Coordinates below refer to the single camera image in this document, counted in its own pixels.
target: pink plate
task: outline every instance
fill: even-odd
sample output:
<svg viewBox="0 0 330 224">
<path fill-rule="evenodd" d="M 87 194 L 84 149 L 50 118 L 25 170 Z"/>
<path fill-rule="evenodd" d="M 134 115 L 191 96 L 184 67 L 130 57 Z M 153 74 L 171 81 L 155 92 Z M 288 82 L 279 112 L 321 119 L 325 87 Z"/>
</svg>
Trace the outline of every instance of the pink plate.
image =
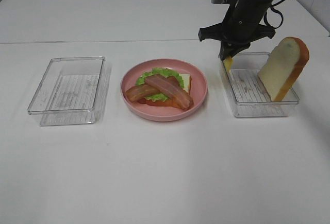
<svg viewBox="0 0 330 224">
<path fill-rule="evenodd" d="M 191 75 L 190 95 L 194 101 L 192 108 L 184 111 L 174 107 L 153 107 L 127 99 L 125 92 L 135 85 L 136 80 L 144 72 L 149 72 L 155 67 L 171 68 L 179 73 Z M 201 106 L 207 94 L 207 82 L 204 74 L 190 63 L 175 59 L 154 59 L 140 63 L 126 73 L 121 82 L 121 93 L 128 108 L 136 115 L 153 121 L 168 122 L 187 117 Z"/>
</svg>

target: lettuce leaf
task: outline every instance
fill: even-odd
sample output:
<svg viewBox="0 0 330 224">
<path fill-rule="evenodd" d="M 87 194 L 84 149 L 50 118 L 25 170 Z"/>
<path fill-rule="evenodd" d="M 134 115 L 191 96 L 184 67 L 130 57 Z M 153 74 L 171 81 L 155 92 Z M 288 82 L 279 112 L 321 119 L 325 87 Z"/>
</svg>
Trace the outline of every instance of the lettuce leaf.
<svg viewBox="0 0 330 224">
<path fill-rule="evenodd" d="M 156 75 L 156 74 L 160 74 L 165 77 L 174 76 L 178 80 L 181 88 L 184 88 L 184 86 L 185 86 L 185 83 L 178 72 L 171 70 L 169 68 L 160 68 L 160 67 L 153 68 L 152 71 L 143 73 L 142 76 L 137 79 L 135 85 L 138 86 L 138 85 L 144 84 L 144 79 L 147 76 L 152 76 L 152 75 Z M 168 99 L 168 97 L 163 93 L 159 93 L 159 94 L 147 96 L 147 97 L 145 97 L 145 99 L 152 100 L 153 102 L 155 102 L 157 100 L 165 101 Z"/>
</svg>

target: white table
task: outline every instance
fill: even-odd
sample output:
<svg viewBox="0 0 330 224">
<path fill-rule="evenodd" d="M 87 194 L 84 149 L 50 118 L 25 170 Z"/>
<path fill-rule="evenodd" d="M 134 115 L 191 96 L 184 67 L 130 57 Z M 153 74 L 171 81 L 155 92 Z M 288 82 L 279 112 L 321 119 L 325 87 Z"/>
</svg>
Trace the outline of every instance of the white table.
<svg viewBox="0 0 330 224">
<path fill-rule="evenodd" d="M 278 6 L 276 36 L 328 36 L 296 0 Z M 228 5 L 210 0 L 3 0 L 0 43 L 198 39 L 223 20 Z M 269 14 L 272 24 L 279 23 Z"/>
<path fill-rule="evenodd" d="M 330 39 L 302 39 L 295 113 L 246 119 L 229 108 L 215 41 L 0 45 L 1 222 L 329 223 Z M 95 55 L 112 63 L 103 120 L 39 127 L 26 109 L 49 60 Z M 120 95 L 128 69 L 161 57 L 208 80 L 204 105 L 177 122 L 139 118 Z"/>
</svg>

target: bacon strip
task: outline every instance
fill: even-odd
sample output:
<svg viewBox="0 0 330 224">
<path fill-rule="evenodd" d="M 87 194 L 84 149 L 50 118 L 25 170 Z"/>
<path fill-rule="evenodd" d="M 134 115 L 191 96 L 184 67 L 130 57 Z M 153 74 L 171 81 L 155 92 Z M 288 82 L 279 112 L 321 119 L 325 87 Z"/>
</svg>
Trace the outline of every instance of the bacon strip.
<svg viewBox="0 0 330 224">
<path fill-rule="evenodd" d="M 183 110 L 188 110 L 193 105 L 191 96 L 185 90 L 162 75 L 148 76 L 144 79 L 144 82 L 159 89 Z"/>
<path fill-rule="evenodd" d="M 167 79 L 168 79 L 168 81 L 170 81 L 176 85 L 179 85 L 179 82 L 177 81 L 177 79 L 174 76 L 170 76 Z M 154 87 L 150 86 L 149 84 L 144 83 L 144 84 L 134 86 L 134 87 L 131 87 L 130 89 L 128 89 L 126 91 L 126 96 L 129 99 L 129 101 L 134 102 L 137 100 L 141 100 L 144 97 L 151 96 L 151 95 L 158 94 L 158 93 L 160 93 L 159 89 L 154 88 Z"/>
</svg>

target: robotic arm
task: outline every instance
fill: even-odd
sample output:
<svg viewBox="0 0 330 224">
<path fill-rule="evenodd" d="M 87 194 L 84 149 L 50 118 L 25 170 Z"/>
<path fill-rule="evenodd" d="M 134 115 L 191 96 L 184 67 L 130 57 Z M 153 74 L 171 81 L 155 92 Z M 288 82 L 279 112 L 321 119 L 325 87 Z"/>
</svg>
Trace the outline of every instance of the robotic arm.
<svg viewBox="0 0 330 224">
<path fill-rule="evenodd" d="M 251 42 L 263 37 L 273 38 L 275 28 L 259 22 L 272 6 L 273 0 L 212 0 L 215 4 L 229 4 L 222 23 L 201 28 L 200 41 L 215 39 L 221 41 L 220 59 L 234 56 L 249 48 Z"/>
</svg>

